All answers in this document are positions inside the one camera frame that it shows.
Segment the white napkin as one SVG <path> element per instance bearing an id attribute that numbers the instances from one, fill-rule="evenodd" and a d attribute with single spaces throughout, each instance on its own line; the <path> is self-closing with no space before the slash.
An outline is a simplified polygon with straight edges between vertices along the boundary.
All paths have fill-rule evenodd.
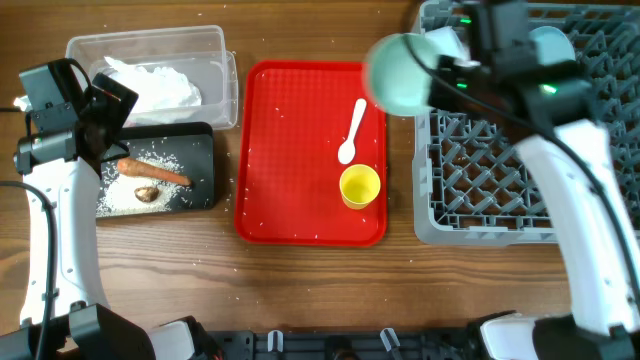
<path id="1" fill-rule="evenodd" d="M 138 94 L 134 113 L 202 104 L 200 90 L 185 74 L 172 67 L 155 67 L 149 71 L 111 57 L 104 60 L 113 70 L 109 77 Z"/>

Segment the mint green bowl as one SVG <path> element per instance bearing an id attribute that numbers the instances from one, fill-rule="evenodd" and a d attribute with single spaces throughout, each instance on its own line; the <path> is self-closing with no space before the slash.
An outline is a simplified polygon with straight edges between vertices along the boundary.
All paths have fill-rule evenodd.
<path id="1" fill-rule="evenodd" d="M 432 82 L 406 47 L 406 40 L 425 66 L 436 67 L 440 50 L 433 41 L 414 33 L 393 34 L 371 48 L 364 74 L 367 95 L 386 113 L 404 117 L 430 110 Z"/>

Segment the orange carrot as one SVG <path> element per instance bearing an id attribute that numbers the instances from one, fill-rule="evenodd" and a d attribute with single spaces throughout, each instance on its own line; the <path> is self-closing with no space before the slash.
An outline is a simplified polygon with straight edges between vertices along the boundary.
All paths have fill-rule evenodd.
<path id="1" fill-rule="evenodd" d="M 186 176 L 132 158 L 120 159 L 117 162 L 117 170 L 129 177 L 152 178 L 184 187 L 192 185 L 192 181 Z"/>

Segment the white rice pile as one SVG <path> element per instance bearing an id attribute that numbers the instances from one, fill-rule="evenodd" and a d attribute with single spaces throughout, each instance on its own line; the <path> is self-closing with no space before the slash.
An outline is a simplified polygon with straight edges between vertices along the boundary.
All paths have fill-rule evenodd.
<path id="1" fill-rule="evenodd" d="M 141 155 L 132 155 L 127 158 L 188 177 L 183 173 L 184 166 L 178 162 L 174 154 L 144 151 Z M 159 197 L 152 203 L 140 202 L 134 195 L 136 188 L 146 186 L 157 187 L 160 190 Z M 171 201 L 178 195 L 190 191 L 192 186 L 193 182 L 190 187 L 184 187 L 152 178 L 125 176 L 117 170 L 117 162 L 108 164 L 102 170 L 102 185 L 96 214 L 99 218 L 106 218 L 167 212 L 170 210 Z"/>

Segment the brown food scrap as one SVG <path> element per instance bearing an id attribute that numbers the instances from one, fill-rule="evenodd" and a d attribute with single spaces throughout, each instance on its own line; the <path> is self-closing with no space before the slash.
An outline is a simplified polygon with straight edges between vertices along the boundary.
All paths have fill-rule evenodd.
<path id="1" fill-rule="evenodd" d="M 160 195 L 160 190 L 157 187 L 139 187 L 134 190 L 135 197 L 143 203 L 152 203 Z"/>

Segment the light blue plate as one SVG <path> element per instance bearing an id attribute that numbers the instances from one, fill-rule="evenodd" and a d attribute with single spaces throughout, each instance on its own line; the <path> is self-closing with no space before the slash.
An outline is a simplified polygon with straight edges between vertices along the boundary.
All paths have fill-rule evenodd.
<path id="1" fill-rule="evenodd" d="M 556 27 L 538 27 L 529 32 L 529 37 L 536 45 L 537 59 L 541 65 L 550 66 L 576 60 L 571 41 Z"/>

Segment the white plastic spoon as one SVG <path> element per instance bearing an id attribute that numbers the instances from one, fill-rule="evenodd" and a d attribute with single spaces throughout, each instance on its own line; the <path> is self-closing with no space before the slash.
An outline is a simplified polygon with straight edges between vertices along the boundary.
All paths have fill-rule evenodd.
<path id="1" fill-rule="evenodd" d="M 356 100 L 353 108 L 348 135 L 338 150 L 338 160 L 343 165 L 350 164 L 355 157 L 355 137 L 363 119 L 366 108 L 367 101 L 364 98 L 359 98 Z"/>

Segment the yellow plastic cup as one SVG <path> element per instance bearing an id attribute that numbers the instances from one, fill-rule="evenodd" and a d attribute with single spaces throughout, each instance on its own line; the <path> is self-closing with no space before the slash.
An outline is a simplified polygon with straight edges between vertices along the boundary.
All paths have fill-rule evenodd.
<path id="1" fill-rule="evenodd" d="M 344 204 L 354 210 L 366 208 L 379 195 L 382 188 L 378 173 L 364 164 L 346 168 L 339 179 L 339 190 Z"/>

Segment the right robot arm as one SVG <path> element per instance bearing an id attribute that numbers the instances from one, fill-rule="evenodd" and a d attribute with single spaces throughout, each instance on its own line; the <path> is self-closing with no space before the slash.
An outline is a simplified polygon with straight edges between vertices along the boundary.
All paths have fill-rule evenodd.
<path id="1" fill-rule="evenodd" d="M 561 317 L 485 321 L 484 347 L 494 359 L 635 359 L 639 245 L 573 47 L 562 34 L 536 36 L 522 1 L 465 11 L 467 43 L 450 28 L 420 38 L 429 102 L 509 126 L 550 215 L 572 300 Z"/>

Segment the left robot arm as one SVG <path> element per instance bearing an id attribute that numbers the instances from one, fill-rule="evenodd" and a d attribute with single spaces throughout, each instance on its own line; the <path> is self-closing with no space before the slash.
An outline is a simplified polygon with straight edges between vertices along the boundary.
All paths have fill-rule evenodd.
<path id="1" fill-rule="evenodd" d="M 97 259 L 101 165 L 138 95 L 74 59 L 21 72 L 31 109 L 13 156 L 27 194 L 30 268 L 20 328 L 1 338 L 4 359 L 223 359 L 193 317 L 147 332 L 112 310 Z"/>

